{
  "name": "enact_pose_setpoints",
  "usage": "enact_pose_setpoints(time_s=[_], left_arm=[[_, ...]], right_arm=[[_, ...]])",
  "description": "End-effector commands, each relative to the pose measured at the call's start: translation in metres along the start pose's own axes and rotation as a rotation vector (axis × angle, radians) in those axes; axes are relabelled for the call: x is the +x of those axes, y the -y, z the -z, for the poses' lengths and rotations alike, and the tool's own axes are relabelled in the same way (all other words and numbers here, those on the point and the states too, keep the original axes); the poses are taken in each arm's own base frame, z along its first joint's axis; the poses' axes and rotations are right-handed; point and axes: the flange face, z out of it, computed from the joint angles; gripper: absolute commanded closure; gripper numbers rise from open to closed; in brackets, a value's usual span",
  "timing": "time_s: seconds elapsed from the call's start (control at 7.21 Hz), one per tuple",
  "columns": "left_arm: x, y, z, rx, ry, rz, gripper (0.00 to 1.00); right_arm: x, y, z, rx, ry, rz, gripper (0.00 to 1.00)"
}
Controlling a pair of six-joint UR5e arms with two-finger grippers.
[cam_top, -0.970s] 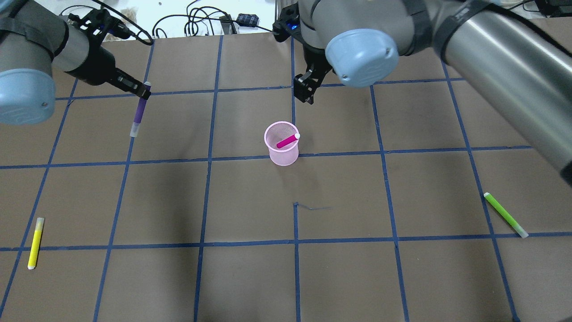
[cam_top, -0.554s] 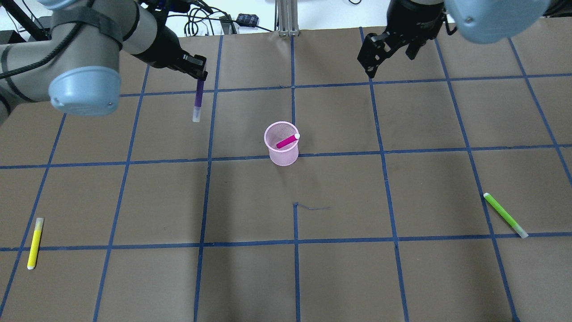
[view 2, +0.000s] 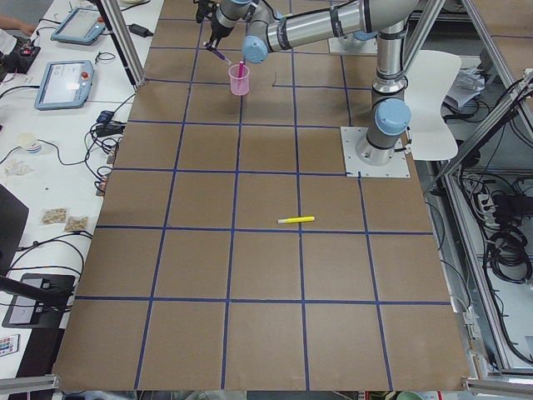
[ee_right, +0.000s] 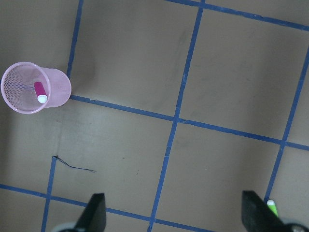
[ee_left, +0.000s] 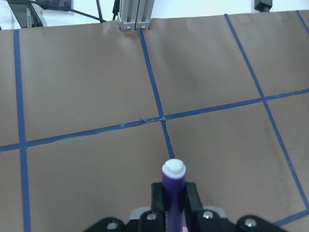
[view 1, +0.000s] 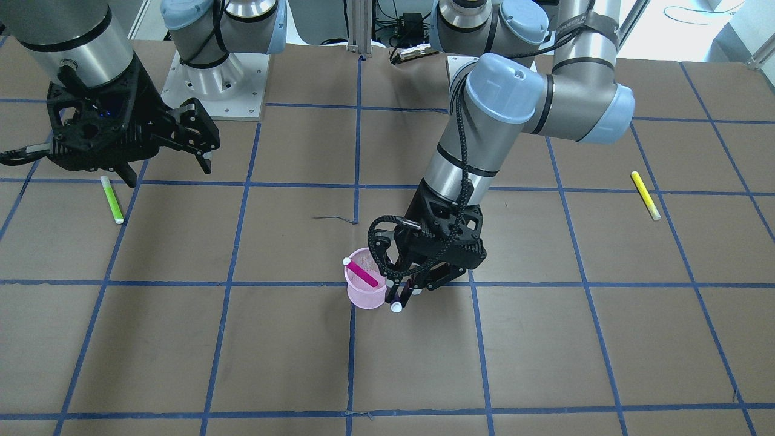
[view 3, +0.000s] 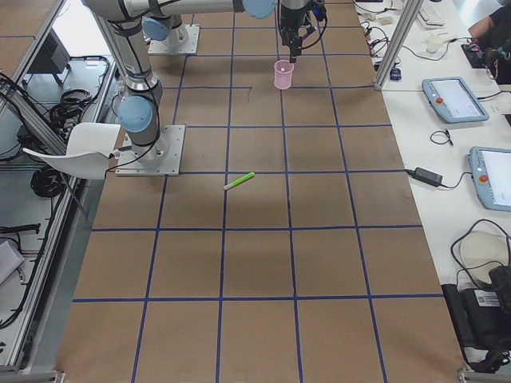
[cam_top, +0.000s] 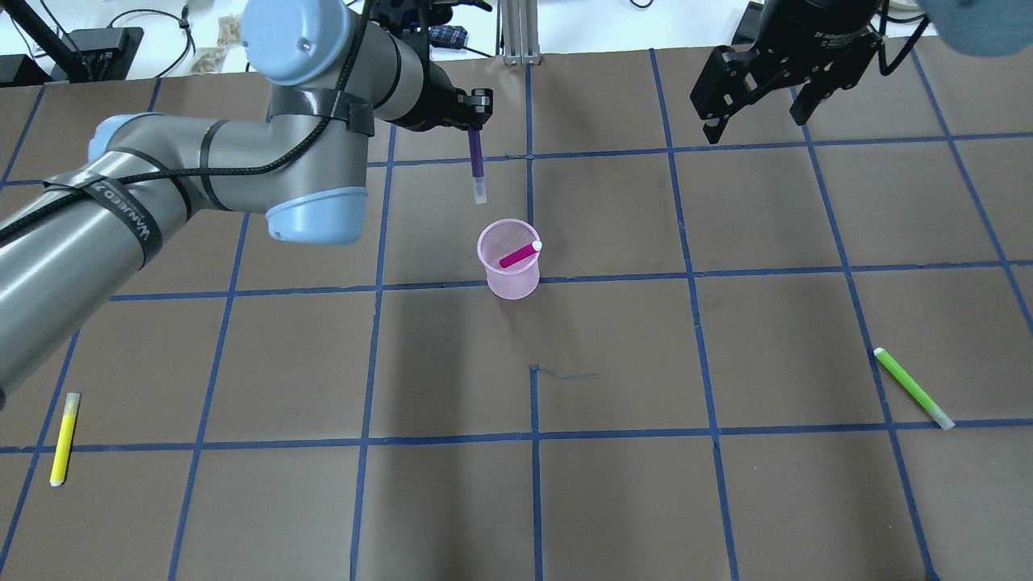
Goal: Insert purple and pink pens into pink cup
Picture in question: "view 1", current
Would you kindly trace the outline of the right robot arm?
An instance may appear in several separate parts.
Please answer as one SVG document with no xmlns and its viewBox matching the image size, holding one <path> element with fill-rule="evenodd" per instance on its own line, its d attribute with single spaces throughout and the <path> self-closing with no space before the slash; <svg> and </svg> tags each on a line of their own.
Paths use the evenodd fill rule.
<svg viewBox="0 0 775 436">
<path fill-rule="evenodd" d="M 48 159 L 67 171 L 105 170 L 130 187 L 133 161 L 162 147 L 193 155 L 205 174 L 220 147 L 205 101 L 238 96 L 249 75 L 239 53 L 285 49 L 285 1 L 163 1 L 186 97 L 166 103 L 105 1 L 3 1 L 2 23 L 50 78 L 52 138 L 2 152 L 5 166 Z"/>
</svg>

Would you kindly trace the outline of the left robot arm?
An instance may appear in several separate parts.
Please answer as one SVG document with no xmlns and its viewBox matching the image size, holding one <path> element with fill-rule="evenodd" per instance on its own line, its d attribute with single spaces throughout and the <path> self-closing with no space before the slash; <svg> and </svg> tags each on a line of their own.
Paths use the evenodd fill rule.
<svg viewBox="0 0 775 436">
<path fill-rule="evenodd" d="M 404 216 L 370 228 L 370 251 L 398 311 L 486 257 L 481 201 L 520 134 L 611 144 L 635 98 L 615 80 L 621 3 L 436 1 L 430 44 L 472 57 L 449 82 L 449 121 Z"/>
</svg>

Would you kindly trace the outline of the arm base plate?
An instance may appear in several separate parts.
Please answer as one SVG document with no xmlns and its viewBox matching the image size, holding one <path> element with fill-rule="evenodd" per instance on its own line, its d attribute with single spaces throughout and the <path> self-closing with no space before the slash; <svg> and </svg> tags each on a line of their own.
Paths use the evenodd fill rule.
<svg viewBox="0 0 775 436">
<path fill-rule="evenodd" d="M 447 68 L 449 73 L 449 112 L 453 111 L 453 103 L 456 101 L 457 86 L 464 82 L 465 78 L 473 71 L 479 57 L 449 56 L 447 58 Z"/>
<path fill-rule="evenodd" d="M 183 65 L 175 53 L 161 96 L 169 107 L 198 99 L 214 121 L 259 121 L 271 56 L 231 53 L 207 69 Z"/>
</svg>

